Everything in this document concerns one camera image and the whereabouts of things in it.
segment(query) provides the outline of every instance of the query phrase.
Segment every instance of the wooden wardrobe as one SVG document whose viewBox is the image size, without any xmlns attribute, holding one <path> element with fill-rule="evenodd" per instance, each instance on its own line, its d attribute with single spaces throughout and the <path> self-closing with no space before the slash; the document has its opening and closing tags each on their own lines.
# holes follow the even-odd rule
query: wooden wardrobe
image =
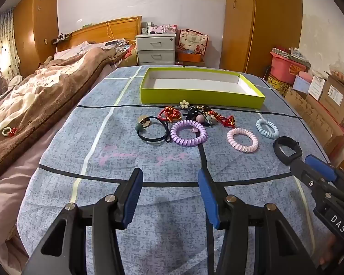
<svg viewBox="0 0 344 275">
<path fill-rule="evenodd" d="M 220 68 L 262 77 L 273 47 L 298 47 L 302 0 L 226 0 Z"/>
<path fill-rule="evenodd" d="M 59 35 L 57 0 L 21 0 L 13 17 L 19 71 L 26 77 L 56 52 L 51 41 Z"/>
</svg>

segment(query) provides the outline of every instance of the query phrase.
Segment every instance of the human hand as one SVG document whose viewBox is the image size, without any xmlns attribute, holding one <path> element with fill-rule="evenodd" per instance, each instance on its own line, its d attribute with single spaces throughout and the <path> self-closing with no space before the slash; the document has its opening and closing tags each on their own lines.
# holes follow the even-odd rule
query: human hand
<svg viewBox="0 0 344 275">
<path fill-rule="evenodd" d="M 326 250 L 320 258 L 320 265 L 324 265 L 326 263 L 329 263 L 334 258 L 332 246 L 335 244 L 335 242 L 336 242 L 336 237 L 334 235 L 331 235 L 327 241 Z"/>
</svg>

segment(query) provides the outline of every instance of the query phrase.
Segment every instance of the yellow-green box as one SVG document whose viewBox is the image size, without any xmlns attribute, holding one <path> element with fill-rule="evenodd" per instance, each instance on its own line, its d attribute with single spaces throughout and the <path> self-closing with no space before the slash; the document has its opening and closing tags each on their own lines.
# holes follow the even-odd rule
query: yellow-green box
<svg viewBox="0 0 344 275">
<path fill-rule="evenodd" d="M 143 104 L 224 105 L 261 108 L 265 96 L 237 72 L 187 67 L 155 67 L 140 85 Z"/>
</svg>

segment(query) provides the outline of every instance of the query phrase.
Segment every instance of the blue gripper pad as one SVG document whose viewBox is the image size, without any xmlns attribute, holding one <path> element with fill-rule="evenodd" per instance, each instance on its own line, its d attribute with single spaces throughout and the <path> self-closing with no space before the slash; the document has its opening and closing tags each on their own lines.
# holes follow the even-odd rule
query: blue gripper pad
<svg viewBox="0 0 344 275">
<path fill-rule="evenodd" d="M 314 155 L 308 155 L 305 158 L 305 163 L 311 166 L 316 172 L 320 173 L 327 181 L 334 182 L 337 178 L 334 168 L 327 165 L 327 163 L 318 159 Z"/>
<path fill-rule="evenodd" d="M 131 223 L 132 218 L 135 213 L 136 204 L 138 203 L 141 189 L 143 188 L 143 172 L 140 170 L 136 176 L 136 180 L 131 187 L 129 197 L 127 198 L 124 205 L 124 218 L 122 223 L 126 228 L 129 223 Z"/>
<path fill-rule="evenodd" d="M 198 173 L 198 183 L 201 196 L 203 197 L 205 210 L 206 214 L 208 215 L 209 222 L 214 226 L 215 229 L 218 229 L 220 225 L 218 215 L 218 204 L 215 201 L 213 192 L 208 182 L 206 181 L 206 177 L 202 169 Z"/>
</svg>

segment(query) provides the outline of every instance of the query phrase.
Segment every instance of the pink ball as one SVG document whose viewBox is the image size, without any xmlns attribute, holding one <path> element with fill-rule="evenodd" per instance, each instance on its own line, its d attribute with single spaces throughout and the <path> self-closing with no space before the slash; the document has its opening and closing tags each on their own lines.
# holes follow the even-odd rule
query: pink ball
<svg viewBox="0 0 344 275">
<path fill-rule="evenodd" d="M 198 115 L 196 117 L 196 121 L 198 121 L 199 123 L 204 123 L 205 117 L 203 115 Z"/>
</svg>

